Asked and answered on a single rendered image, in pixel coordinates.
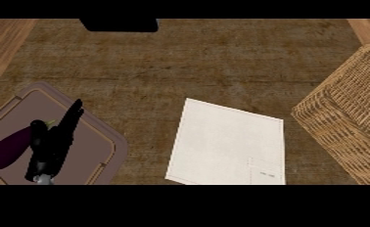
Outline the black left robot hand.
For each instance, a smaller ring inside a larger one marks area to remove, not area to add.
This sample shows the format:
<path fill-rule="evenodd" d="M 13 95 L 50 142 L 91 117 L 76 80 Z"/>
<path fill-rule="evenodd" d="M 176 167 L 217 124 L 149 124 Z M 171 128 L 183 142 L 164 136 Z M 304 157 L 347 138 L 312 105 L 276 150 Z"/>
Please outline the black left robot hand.
<path fill-rule="evenodd" d="M 41 120 L 31 122 L 31 161 L 25 175 L 28 181 L 38 182 L 42 176 L 53 179 L 57 175 L 82 113 L 82 101 L 76 100 L 56 126 L 47 127 Z"/>

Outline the mauve placemat with tan border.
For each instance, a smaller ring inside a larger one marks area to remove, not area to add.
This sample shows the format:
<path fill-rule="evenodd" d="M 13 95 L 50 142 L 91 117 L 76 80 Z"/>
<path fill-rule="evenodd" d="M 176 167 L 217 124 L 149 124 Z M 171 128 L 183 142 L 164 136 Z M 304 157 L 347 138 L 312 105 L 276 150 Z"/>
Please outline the mauve placemat with tan border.
<path fill-rule="evenodd" d="M 31 84 L 0 107 L 0 141 L 28 127 L 34 119 L 59 123 L 72 103 L 73 100 L 45 82 Z M 54 184 L 108 184 L 125 157 L 124 137 L 84 111 Z"/>

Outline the wicker basket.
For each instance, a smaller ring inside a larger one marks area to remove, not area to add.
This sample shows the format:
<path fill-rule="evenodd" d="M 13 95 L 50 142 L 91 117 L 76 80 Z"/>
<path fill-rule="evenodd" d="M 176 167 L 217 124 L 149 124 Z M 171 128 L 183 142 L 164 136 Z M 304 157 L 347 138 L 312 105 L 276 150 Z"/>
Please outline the wicker basket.
<path fill-rule="evenodd" d="M 291 116 L 359 185 L 370 185 L 370 44 L 361 46 Z"/>

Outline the purple eggplant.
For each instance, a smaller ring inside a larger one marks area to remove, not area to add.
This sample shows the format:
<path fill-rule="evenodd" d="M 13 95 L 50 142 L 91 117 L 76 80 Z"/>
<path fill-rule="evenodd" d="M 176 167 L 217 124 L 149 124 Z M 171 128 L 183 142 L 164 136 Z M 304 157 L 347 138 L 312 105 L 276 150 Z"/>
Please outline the purple eggplant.
<path fill-rule="evenodd" d="M 28 127 L 11 133 L 0 140 L 0 169 L 5 168 L 20 157 L 26 148 L 34 151 L 39 150 L 41 139 L 45 137 L 45 132 L 53 120 L 34 120 Z"/>

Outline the black appliance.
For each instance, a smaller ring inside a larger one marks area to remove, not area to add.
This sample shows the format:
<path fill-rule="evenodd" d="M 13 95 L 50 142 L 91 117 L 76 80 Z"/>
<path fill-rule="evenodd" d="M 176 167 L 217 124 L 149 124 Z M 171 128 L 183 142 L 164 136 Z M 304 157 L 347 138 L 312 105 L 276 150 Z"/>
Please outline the black appliance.
<path fill-rule="evenodd" d="M 156 32 L 155 19 L 81 19 L 88 31 L 99 32 Z"/>

